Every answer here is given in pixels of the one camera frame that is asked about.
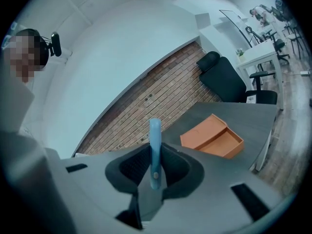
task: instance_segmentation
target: light blue handle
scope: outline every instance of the light blue handle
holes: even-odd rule
[[[151,187],[157,190],[161,186],[161,122],[160,119],[150,119],[150,145],[151,145]]]

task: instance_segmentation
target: orange box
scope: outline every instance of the orange box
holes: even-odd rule
[[[233,158],[244,149],[244,140],[214,114],[181,135],[180,139],[184,147],[224,158]]]

